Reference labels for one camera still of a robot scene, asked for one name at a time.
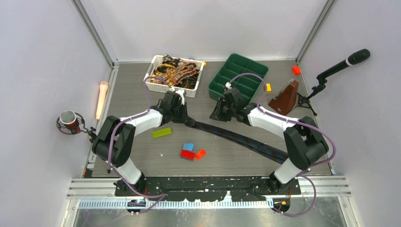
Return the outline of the green divided tray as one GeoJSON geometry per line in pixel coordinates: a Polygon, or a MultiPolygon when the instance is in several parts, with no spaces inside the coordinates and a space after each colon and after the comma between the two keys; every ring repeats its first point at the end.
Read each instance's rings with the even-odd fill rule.
{"type": "Polygon", "coordinates": [[[233,53],[228,57],[216,76],[209,83],[209,97],[216,101],[223,97],[225,84],[231,79],[234,79],[231,86],[238,88],[244,99],[250,102],[262,83],[259,78],[251,74],[256,74],[261,78],[265,78],[268,71],[269,68],[267,66],[237,53],[233,53]]]}

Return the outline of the navy brown striped tie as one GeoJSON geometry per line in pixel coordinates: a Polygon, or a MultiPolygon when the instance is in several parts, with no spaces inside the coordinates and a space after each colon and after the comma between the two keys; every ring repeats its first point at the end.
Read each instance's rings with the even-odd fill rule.
{"type": "Polygon", "coordinates": [[[279,164],[283,164],[288,158],[288,154],[278,148],[261,143],[233,131],[197,121],[189,121],[186,122],[185,125],[234,142],[279,164]]]}

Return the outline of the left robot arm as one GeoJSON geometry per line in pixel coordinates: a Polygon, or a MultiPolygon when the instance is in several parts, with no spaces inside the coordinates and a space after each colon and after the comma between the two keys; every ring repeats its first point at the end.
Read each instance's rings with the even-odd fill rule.
{"type": "Polygon", "coordinates": [[[132,195],[141,195],[146,186],[145,176],[133,163],[131,150],[135,136],[169,122],[189,120],[183,89],[167,91],[157,105],[142,113],[118,118],[108,116],[98,134],[92,138],[92,152],[104,160],[122,177],[117,185],[132,195]]]}

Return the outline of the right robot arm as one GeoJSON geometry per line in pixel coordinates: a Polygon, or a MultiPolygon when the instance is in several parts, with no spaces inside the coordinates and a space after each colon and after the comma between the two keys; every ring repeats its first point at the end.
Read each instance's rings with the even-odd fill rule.
{"type": "Polygon", "coordinates": [[[284,139],[288,157],[267,180],[274,193],[286,191],[293,178],[309,169],[329,151],[312,118],[291,118],[271,112],[259,104],[247,102],[235,87],[227,89],[223,95],[218,99],[210,119],[228,122],[235,118],[238,122],[262,128],[284,139]]]}

